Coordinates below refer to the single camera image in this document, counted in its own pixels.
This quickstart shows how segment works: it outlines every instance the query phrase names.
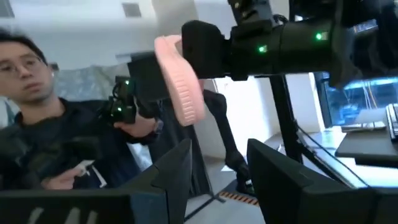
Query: white wall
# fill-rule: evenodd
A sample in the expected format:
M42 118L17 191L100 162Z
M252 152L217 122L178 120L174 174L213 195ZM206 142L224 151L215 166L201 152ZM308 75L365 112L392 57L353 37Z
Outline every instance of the white wall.
M125 18L122 2L138 2L141 18ZM60 69L115 65L116 55L152 50L155 11L145 0L16 0L16 18L1 20L33 39Z

